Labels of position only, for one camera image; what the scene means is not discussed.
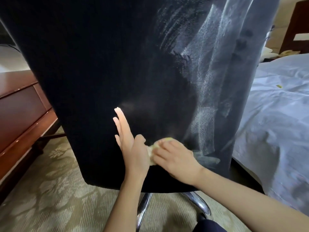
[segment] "bed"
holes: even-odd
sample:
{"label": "bed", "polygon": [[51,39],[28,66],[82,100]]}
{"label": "bed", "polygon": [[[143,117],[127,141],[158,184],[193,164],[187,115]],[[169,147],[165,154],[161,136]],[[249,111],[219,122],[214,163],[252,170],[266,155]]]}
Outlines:
{"label": "bed", "polygon": [[309,54],[259,64],[236,136],[265,194],[309,216]]}

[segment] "patterned carpet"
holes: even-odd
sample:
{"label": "patterned carpet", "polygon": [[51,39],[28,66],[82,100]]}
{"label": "patterned carpet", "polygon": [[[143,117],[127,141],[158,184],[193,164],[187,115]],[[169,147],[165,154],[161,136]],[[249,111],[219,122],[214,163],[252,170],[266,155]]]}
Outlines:
{"label": "patterned carpet", "polygon": [[[250,231],[221,204],[198,194],[228,232]],[[99,232],[116,197],[115,190],[87,185],[67,139],[53,139],[0,206],[0,232]],[[195,224],[196,210],[186,198],[153,194],[140,232],[189,232]]]}

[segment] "chrome chair base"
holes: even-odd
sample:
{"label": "chrome chair base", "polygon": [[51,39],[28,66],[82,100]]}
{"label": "chrome chair base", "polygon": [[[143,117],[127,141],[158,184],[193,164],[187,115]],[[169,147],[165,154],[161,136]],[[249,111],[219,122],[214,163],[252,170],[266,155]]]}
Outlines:
{"label": "chrome chair base", "polygon": [[[198,207],[202,211],[206,219],[213,220],[210,208],[197,193],[186,192],[181,194],[187,197],[196,207]],[[145,217],[151,197],[152,193],[145,193],[138,204],[136,232],[139,232],[139,229],[141,228],[141,223],[143,222],[143,219]]]}

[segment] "wall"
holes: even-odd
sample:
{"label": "wall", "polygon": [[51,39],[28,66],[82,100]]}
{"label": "wall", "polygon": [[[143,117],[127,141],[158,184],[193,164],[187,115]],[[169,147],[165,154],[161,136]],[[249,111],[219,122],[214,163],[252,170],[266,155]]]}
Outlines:
{"label": "wall", "polygon": [[281,0],[277,11],[274,25],[275,29],[272,31],[270,39],[266,43],[266,47],[273,49],[274,53],[279,53],[284,36],[288,29],[290,19],[292,17],[295,5],[302,0]]}

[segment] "hand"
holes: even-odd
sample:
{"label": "hand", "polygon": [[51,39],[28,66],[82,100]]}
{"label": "hand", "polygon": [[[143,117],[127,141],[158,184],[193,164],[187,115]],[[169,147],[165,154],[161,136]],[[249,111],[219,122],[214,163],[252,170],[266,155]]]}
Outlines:
{"label": "hand", "polygon": [[158,145],[152,151],[152,160],[178,181],[195,185],[204,167],[196,161],[193,152],[175,139],[159,140]]}
{"label": "hand", "polygon": [[141,134],[134,139],[122,110],[117,107],[115,112],[119,118],[113,118],[119,133],[119,135],[115,135],[115,138],[125,162],[125,179],[133,178],[144,181],[150,165],[147,147],[144,144],[146,139]]}

